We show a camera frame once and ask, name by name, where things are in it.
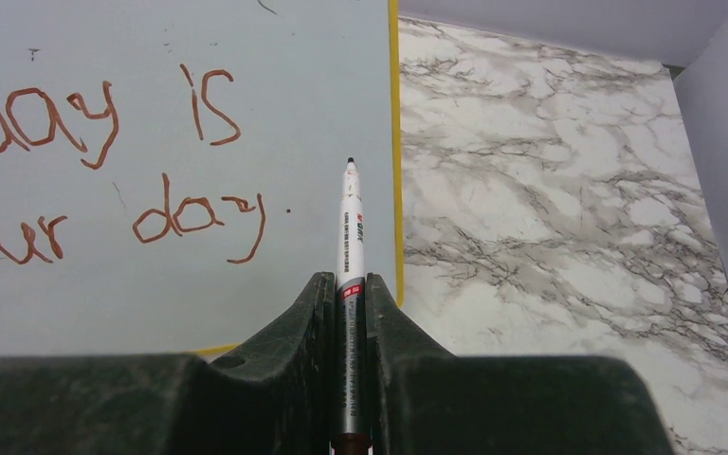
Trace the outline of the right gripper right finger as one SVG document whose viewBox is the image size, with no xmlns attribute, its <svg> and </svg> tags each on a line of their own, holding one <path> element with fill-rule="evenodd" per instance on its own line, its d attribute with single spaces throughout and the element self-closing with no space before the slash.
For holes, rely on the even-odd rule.
<svg viewBox="0 0 728 455">
<path fill-rule="evenodd" d="M 641 377 L 601 355 L 457 356 L 366 282 L 377 454 L 669 454 Z"/>
</svg>

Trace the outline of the white marker pen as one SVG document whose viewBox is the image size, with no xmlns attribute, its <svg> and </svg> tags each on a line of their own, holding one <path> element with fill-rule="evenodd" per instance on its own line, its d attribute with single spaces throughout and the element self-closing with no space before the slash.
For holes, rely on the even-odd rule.
<svg viewBox="0 0 728 455">
<path fill-rule="evenodd" d="M 339 212 L 333 346 L 331 447 L 336 454 L 367 454 L 372 445 L 367 394 L 363 205 L 360 177 L 348 158 Z"/>
</svg>

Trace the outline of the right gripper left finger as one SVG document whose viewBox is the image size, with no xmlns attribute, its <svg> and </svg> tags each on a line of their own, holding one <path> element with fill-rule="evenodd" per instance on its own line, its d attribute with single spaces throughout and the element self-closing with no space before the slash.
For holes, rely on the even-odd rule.
<svg viewBox="0 0 728 455">
<path fill-rule="evenodd" d="M 234 350 L 0 357 L 0 454 L 324 454 L 334 277 Z"/>
</svg>

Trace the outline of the yellow framed whiteboard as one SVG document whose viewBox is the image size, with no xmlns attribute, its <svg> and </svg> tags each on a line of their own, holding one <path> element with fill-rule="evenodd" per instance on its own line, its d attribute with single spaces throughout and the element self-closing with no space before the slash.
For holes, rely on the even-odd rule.
<svg viewBox="0 0 728 455">
<path fill-rule="evenodd" d="M 403 290 L 393 1 L 0 1 L 0 355 L 214 352 L 337 267 Z"/>
</svg>

